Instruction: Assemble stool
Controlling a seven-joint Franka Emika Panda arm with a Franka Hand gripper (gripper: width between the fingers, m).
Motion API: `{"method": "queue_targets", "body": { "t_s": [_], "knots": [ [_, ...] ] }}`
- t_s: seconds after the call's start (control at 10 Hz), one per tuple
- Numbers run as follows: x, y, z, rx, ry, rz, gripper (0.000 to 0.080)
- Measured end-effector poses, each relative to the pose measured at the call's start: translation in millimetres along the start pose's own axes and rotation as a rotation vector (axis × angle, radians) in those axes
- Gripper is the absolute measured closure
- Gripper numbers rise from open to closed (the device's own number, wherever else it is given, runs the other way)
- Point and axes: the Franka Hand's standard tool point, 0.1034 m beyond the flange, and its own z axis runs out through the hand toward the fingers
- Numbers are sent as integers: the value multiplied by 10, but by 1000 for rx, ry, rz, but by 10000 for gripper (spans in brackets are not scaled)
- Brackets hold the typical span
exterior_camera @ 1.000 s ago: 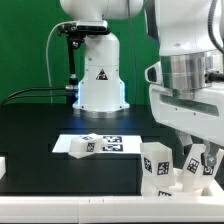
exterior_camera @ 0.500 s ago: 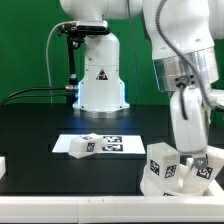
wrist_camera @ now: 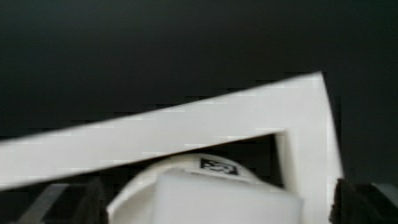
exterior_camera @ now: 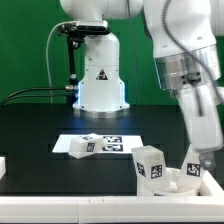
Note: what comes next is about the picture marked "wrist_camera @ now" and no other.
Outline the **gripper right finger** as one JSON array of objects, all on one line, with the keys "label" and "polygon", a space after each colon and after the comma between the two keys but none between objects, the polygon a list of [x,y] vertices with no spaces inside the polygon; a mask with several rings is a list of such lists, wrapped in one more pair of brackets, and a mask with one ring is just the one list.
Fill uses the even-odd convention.
[{"label": "gripper right finger", "polygon": [[330,224],[398,224],[398,185],[337,180]]}]

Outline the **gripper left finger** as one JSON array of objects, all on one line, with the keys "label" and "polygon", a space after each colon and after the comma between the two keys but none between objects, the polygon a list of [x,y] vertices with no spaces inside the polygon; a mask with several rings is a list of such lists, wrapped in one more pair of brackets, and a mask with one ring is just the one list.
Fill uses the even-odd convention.
[{"label": "gripper left finger", "polygon": [[108,224],[99,179],[49,184],[15,220],[15,224]]}]

